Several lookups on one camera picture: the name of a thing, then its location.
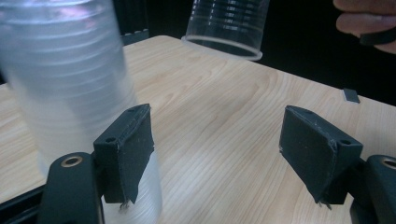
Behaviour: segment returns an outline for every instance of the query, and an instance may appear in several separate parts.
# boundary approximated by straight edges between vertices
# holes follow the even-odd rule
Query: finger
[[[396,15],[396,0],[333,0],[335,7],[346,12]]]
[[[385,45],[375,45],[375,47],[382,51],[396,54],[396,42],[392,42],[390,44],[385,44]]]
[[[396,16],[344,13],[338,17],[336,27],[353,35],[376,33],[396,27]]]

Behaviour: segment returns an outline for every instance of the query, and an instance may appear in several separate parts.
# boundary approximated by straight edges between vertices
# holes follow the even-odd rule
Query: dark background
[[[148,28],[149,36],[181,38],[193,0],[113,2],[122,36]],[[340,14],[330,0],[271,0],[263,56],[256,63],[396,105],[396,55],[362,46],[358,38],[337,31]]]

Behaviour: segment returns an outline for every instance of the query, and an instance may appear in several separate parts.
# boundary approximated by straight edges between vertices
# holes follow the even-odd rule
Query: wooden tabletop
[[[124,52],[139,103],[152,107],[160,223],[350,223],[351,197],[332,210],[315,204],[279,153],[286,105],[312,110],[362,142],[364,159],[396,157],[394,106],[361,96],[360,104],[346,102],[341,90],[168,36]],[[0,203],[44,183],[34,139],[2,85]]]

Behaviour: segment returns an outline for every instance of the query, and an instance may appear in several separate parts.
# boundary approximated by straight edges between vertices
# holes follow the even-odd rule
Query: plastic cup
[[[136,105],[111,0],[3,0],[0,66],[39,167],[92,143]]]
[[[183,40],[246,60],[262,57],[269,0],[194,0]]]

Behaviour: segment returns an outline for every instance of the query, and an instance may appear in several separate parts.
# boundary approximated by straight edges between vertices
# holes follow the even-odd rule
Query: stacked plastic cups
[[[111,0],[2,0],[0,69],[35,137],[44,173],[62,155],[92,153],[93,141],[136,105]],[[141,223],[161,213],[155,160],[154,152],[141,183],[157,186],[148,192],[156,196],[140,197],[155,211],[129,215]]]

